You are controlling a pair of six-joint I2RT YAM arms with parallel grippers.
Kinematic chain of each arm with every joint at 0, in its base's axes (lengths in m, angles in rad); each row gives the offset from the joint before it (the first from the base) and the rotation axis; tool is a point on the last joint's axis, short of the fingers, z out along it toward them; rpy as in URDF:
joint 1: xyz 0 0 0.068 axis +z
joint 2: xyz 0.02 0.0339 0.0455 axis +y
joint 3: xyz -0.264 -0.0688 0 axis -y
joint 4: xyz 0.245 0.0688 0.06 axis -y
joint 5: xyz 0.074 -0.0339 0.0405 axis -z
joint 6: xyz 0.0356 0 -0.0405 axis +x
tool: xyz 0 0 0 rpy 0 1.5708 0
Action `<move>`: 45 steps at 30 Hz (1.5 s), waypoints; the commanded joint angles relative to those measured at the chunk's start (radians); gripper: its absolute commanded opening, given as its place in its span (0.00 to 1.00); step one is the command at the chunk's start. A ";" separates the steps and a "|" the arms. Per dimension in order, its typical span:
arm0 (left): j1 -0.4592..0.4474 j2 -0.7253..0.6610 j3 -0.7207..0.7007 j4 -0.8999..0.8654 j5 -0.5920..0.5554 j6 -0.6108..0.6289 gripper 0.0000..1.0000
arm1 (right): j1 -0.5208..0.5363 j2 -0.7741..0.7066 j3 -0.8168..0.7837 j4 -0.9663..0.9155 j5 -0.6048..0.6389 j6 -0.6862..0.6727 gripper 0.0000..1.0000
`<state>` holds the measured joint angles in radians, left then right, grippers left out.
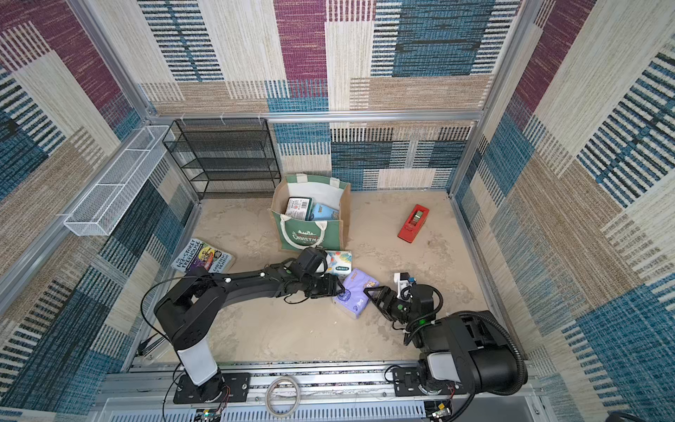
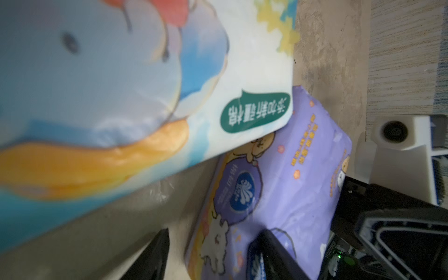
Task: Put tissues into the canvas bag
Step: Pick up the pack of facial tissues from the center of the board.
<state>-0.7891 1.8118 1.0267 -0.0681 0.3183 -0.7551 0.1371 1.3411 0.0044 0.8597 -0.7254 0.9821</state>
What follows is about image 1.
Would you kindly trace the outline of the green white box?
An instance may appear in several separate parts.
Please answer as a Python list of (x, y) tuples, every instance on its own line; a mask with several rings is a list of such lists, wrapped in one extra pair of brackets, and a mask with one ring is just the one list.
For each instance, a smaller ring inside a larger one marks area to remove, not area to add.
[(313, 199), (309, 197), (290, 197), (284, 212), (295, 220), (308, 221), (311, 214)]

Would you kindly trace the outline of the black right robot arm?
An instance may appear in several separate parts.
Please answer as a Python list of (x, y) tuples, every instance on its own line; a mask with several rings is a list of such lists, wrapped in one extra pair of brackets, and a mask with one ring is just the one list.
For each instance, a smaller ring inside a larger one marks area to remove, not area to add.
[(442, 318), (441, 292), (412, 284), (400, 293), (365, 288), (380, 313), (403, 330), (403, 343), (420, 351), (420, 384), (458, 383), (469, 394), (509, 396), (527, 383), (524, 353), (490, 311), (456, 311)]

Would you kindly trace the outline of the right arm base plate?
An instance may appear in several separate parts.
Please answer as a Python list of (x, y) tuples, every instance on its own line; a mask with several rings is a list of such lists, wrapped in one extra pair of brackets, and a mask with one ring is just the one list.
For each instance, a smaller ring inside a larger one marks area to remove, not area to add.
[(394, 385), (397, 397), (413, 396), (450, 396), (466, 394), (460, 383), (448, 380), (437, 380), (431, 373), (422, 367), (402, 367), (390, 365), (383, 374), (387, 383)]

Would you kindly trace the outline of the green canvas Christmas bag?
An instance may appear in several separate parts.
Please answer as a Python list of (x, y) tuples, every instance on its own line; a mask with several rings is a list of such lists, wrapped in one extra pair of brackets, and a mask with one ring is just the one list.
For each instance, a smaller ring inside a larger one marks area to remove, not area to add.
[(351, 185), (326, 176), (288, 174), (275, 189), (270, 212), (281, 249), (344, 250), (351, 220)]

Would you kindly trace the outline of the light blue tissue pack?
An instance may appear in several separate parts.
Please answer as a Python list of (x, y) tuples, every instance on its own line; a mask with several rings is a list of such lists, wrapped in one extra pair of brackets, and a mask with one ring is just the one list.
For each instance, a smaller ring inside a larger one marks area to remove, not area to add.
[(309, 213), (309, 221), (336, 221), (339, 219), (338, 209), (322, 203), (315, 203)]

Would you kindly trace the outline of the white cartoon tissue pack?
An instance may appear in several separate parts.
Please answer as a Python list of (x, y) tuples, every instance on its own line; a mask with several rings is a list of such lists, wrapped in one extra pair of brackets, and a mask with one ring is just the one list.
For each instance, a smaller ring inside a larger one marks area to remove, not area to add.
[(350, 251), (327, 251), (327, 274), (333, 274), (341, 279), (346, 278), (353, 270), (353, 255)]

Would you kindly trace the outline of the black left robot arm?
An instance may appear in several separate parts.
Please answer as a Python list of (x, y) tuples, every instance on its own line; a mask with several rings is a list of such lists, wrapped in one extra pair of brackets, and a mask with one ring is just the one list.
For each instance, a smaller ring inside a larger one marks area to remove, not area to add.
[(212, 355), (207, 334), (219, 312), (230, 305), (263, 298), (335, 297), (346, 291), (339, 276), (327, 272), (327, 252), (315, 247), (296, 258), (258, 271), (212, 274), (198, 267), (183, 276), (154, 307), (154, 315), (186, 374), (177, 381), (174, 404), (244, 401), (245, 381), (231, 381)]

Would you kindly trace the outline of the purple tissue pack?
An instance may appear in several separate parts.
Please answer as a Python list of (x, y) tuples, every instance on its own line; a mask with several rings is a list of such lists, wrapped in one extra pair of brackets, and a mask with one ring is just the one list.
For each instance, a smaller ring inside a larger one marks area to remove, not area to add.
[(362, 270), (353, 269), (353, 272), (342, 281), (342, 284), (345, 290), (340, 295), (333, 297), (332, 303), (346, 315), (358, 319), (370, 302), (364, 290), (366, 288), (377, 288), (380, 283)]

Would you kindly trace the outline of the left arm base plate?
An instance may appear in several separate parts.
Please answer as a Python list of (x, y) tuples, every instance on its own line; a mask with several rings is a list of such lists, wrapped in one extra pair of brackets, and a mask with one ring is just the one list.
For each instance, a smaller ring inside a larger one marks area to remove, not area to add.
[(179, 378), (174, 404), (225, 404), (243, 403), (249, 394), (251, 374), (218, 373), (204, 384), (193, 384), (188, 375)]

